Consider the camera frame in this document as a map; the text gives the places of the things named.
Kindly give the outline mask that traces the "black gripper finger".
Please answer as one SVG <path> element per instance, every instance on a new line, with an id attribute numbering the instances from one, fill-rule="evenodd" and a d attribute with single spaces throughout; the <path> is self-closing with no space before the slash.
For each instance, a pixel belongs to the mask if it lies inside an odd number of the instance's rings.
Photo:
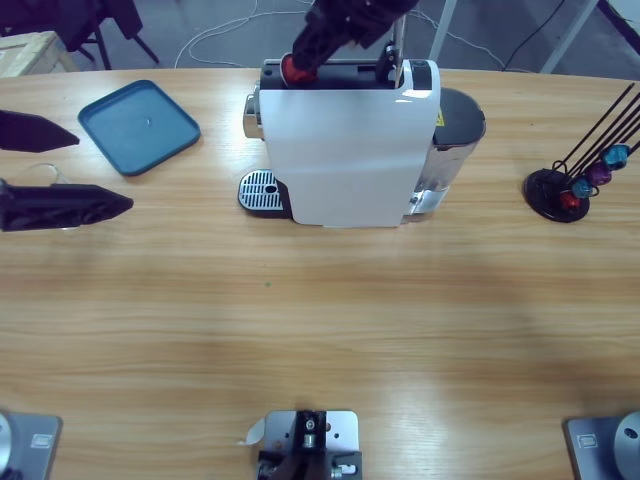
<path id="1" fill-rule="evenodd" d="M 3 232 L 76 228 L 113 219 L 134 200 L 98 185 L 1 183 Z"/>
<path id="2" fill-rule="evenodd" d="M 351 42 L 353 38 L 348 32 L 328 29 L 313 31 L 304 46 L 304 70 L 318 69 L 337 50 Z"/>
<path id="3" fill-rule="evenodd" d="M 58 124 L 34 114 L 1 111 L 2 150 L 42 153 L 80 143 L 79 138 Z"/>
<path id="4" fill-rule="evenodd" d="M 295 68 L 319 68 L 324 62 L 326 22 L 308 22 L 293 43 L 292 57 Z"/>

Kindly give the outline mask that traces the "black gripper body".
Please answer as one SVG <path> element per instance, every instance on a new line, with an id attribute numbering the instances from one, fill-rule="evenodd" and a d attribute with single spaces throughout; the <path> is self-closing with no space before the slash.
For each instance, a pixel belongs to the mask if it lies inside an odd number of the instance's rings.
<path id="1" fill-rule="evenodd" d="M 305 41 L 369 47 L 416 5 L 413 0 L 314 1 L 305 16 Z"/>

